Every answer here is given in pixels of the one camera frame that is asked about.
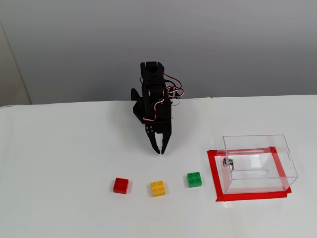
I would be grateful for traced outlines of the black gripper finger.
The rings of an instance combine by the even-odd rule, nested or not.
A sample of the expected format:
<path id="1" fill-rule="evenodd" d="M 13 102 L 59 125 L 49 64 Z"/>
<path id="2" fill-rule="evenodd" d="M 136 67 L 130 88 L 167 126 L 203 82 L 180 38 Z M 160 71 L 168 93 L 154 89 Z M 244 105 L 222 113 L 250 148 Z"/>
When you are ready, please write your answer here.
<path id="1" fill-rule="evenodd" d="M 148 136 L 148 138 L 149 138 L 149 140 L 150 140 L 150 143 L 151 143 L 152 148 L 153 148 L 158 154 L 160 154 L 160 149 L 159 149 L 159 147 L 158 147 L 158 145 L 157 145 L 157 141 L 156 141 L 156 137 L 155 137 L 155 132 L 152 131 L 152 130 L 147 130 L 147 131 L 146 131 L 146 134 L 147 134 L 147 136 Z"/>
<path id="2" fill-rule="evenodd" d="M 167 148 L 170 137 L 171 137 L 171 133 L 163 133 L 162 134 L 162 147 L 161 147 L 161 154 L 162 155 L 165 153 L 165 150 Z"/>

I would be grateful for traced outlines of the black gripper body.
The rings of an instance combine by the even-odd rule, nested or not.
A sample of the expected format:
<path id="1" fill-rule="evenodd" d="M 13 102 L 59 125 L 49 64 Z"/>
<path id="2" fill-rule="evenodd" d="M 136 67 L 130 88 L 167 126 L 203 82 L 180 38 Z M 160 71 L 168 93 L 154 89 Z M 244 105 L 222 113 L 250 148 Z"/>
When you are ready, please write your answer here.
<path id="1" fill-rule="evenodd" d="M 155 133 L 167 133 L 171 129 L 171 101 L 169 99 L 159 99 L 154 103 L 154 115 L 144 116 L 146 131 L 152 130 Z"/>

